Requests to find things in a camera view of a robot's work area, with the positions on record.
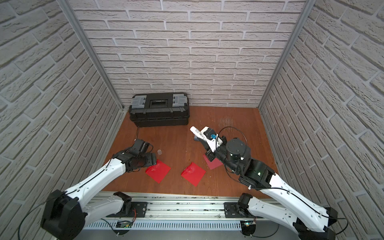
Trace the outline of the white glue stick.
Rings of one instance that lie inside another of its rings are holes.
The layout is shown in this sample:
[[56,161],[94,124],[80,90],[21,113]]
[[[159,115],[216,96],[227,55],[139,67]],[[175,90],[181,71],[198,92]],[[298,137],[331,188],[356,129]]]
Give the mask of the white glue stick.
[[191,128],[190,128],[190,131],[195,135],[195,137],[196,138],[198,138],[198,139],[204,139],[204,135],[196,128],[196,127],[194,127],[194,126],[192,126]]

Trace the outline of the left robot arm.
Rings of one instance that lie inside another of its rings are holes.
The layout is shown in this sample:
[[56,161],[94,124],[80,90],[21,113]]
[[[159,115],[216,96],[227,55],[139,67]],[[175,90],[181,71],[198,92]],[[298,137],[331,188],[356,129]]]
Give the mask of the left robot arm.
[[104,217],[136,217],[132,198],[122,192],[106,200],[90,200],[109,183],[125,173],[156,165],[150,143],[136,139],[131,147],[112,155],[111,159],[86,179],[65,191],[55,190],[47,199],[41,228],[59,240],[73,240],[89,224]]

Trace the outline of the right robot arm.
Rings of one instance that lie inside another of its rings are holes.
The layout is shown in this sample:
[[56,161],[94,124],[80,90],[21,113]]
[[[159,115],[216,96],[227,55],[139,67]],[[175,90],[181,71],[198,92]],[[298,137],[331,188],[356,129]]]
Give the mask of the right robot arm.
[[307,199],[289,186],[272,168],[251,157],[251,149],[240,139],[225,137],[203,140],[195,137],[206,149],[206,157],[218,159],[227,170],[238,175],[238,182],[273,198],[280,206],[266,203],[243,193],[236,211],[245,218],[262,217],[296,233],[301,240],[334,240],[330,228],[337,222],[338,212]]

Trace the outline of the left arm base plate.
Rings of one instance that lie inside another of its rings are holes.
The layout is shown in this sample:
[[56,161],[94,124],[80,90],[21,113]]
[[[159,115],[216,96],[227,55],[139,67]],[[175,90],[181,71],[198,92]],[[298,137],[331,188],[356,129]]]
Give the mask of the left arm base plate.
[[118,213],[108,215],[107,218],[144,218],[147,212],[147,205],[147,202],[129,202],[124,204]]

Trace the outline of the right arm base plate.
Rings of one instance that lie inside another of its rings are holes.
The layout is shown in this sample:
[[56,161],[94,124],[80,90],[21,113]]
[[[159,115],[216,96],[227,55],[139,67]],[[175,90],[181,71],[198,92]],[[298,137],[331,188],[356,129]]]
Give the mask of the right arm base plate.
[[225,202],[224,211],[227,219],[253,219],[256,217],[247,209],[239,207],[238,203],[235,202]]

